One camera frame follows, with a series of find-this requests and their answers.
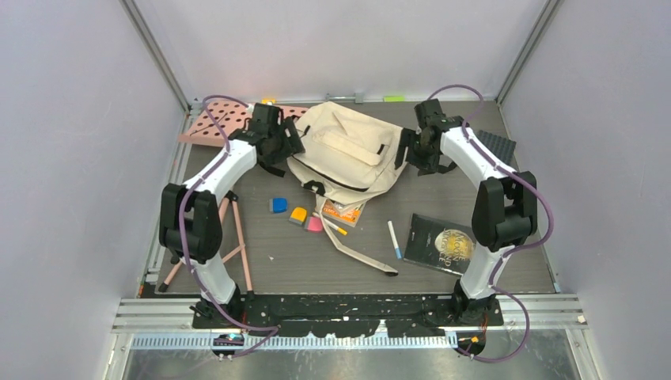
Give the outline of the cream canvas backpack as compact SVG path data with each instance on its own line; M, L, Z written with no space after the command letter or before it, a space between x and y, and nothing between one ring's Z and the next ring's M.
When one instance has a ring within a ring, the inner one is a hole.
M388 192L406 164L398 149L403 127L336 104L314 105L295 122L304 152L287 160L301 186L316 197L318 218L326 203L350 211Z

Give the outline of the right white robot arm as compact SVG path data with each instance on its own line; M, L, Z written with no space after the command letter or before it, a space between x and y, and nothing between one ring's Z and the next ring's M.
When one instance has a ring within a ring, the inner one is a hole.
M471 221L476 244L451 305L454 319L471 325L495 299L495 284L508 257L537 231L536 178L498 160L464 118L442 111L439 100L420 102L414 112L418 128L402 132L395 164L413 165L419 175L447 173L440 162L446 156L477 190Z

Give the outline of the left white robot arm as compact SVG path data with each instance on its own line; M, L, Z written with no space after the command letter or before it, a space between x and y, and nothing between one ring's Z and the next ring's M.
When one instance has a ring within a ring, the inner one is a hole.
M304 152L296 115L257 103L242 128L226 136L218 155L183 184L167 184L161 193L160 244L193 271L203 298L214 303L212 317L232 328L243 308L232 300L238 286L227 273L219 249L223 240L219 204L237 181L256 166L276 176L276 166Z

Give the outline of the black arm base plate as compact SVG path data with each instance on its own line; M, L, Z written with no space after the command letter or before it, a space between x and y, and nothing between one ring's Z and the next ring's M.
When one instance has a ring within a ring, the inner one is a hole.
M251 336L355 338L379 328L390 337L439 336L446 327L480 329L503 324L497 300L457 311L448 294L257 294L234 300L225 319L209 302L191 306L195 329L242 328Z

